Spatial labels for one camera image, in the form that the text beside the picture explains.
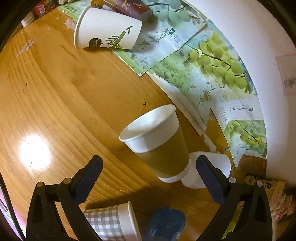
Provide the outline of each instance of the cup with bamboo print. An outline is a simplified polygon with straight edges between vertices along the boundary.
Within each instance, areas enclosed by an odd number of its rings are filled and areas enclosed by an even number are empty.
[[[78,18],[74,46],[131,49],[141,27],[140,20],[113,11],[87,7]]]

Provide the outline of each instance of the white wall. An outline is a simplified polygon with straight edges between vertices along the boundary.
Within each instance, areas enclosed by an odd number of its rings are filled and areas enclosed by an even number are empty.
[[[296,185],[296,96],[284,96],[275,56],[296,53],[257,0],[187,0],[228,38],[257,89],[267,130],[267,176]]]

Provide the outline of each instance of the gray checkered cup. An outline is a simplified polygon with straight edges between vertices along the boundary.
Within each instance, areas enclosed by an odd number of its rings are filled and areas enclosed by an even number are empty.
[[[131,202],[85,210],[84,216],[103,241],[141,241]]]

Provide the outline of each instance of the white paper cup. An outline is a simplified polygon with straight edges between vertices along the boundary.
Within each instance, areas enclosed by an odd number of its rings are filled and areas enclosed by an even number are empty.
[[[202,178],[196,170],[196,159],[201,155],[205,155],[215,168],[220,169],[226,177],[229,177],[231,163],[228,156],[219,153],[197,151],[190,153],[189,155],[191,170],[185,177],[181,179],[184,186],[193,189],[206,188]]]
[[[78,18],[74,32],[75,48],[115,47],[131,49],[140,34],[142,22],[117,12],[87,7]]]
[[[190,170],[188,149],[172,104],[140,116],[125,127],[119,139],[163,182],[179,181]]]
[[[87,221],[103,241],[141,241],[131,202],[85,210]]]

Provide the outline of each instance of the pink sticker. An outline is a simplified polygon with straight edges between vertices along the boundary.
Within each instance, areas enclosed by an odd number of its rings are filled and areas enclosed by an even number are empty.
[[[296,95],[296,53],[276,57],[284,95]]]

